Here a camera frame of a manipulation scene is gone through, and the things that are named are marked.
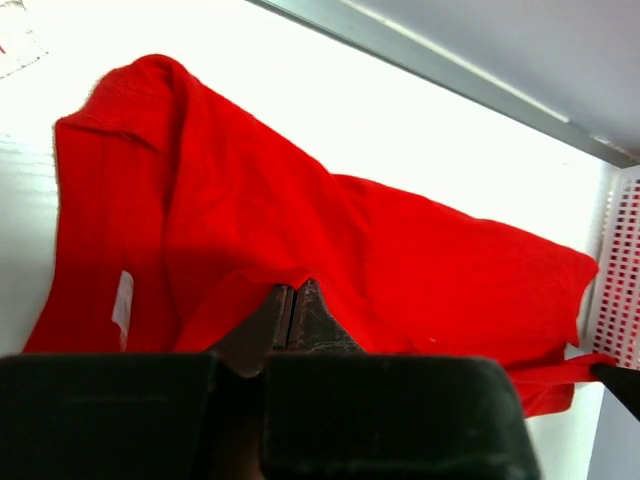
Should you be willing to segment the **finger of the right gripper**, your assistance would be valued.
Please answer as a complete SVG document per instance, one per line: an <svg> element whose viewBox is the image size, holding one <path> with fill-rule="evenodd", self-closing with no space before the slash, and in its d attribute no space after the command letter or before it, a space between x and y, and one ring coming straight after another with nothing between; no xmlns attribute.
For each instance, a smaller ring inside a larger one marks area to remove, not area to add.
<svg viewBox="0 0 640 480"><path fill-rule="evenodd" d="M640 419L640 372L638 370L597 363L590 373L616 397L626 409Z"/></svg>

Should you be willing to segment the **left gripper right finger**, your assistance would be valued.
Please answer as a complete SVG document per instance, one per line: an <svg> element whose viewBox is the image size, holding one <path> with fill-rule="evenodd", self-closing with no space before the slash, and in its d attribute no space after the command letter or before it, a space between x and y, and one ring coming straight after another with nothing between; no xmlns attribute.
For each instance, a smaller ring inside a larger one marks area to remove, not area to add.
<svg viewBox="0 0 640 480"><path fill-rule="evenodd" d="M319 283L307 280L297 291L287 349L306 353L362 353L362 347L331 315Z"/></svg>

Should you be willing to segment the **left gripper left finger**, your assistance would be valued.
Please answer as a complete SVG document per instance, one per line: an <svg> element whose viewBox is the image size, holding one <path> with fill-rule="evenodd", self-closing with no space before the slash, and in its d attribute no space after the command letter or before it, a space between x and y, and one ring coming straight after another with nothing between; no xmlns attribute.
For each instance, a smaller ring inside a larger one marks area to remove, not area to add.
<svg viewBox="0 0 640 480"><path fill-rule="evenodd" d="M273 350L287 348L294 300L292 287L274 286L264 302L210 351L238 376L257 376Z"/></svg>

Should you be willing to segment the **red t shirt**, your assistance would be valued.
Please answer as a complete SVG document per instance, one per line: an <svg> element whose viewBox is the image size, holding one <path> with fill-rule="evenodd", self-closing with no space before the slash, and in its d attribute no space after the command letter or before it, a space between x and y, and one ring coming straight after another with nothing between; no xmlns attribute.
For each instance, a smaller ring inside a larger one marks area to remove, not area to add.
<svg viewBox="0 0 640 480"><path fill-rule="evenodd" d="M591 257L332 174L169 57L112 70L54 130L55 270L29 353L202 351L314 279L365 351L491 358L530 417L567 410L601 360L565 355Z"/></svg>

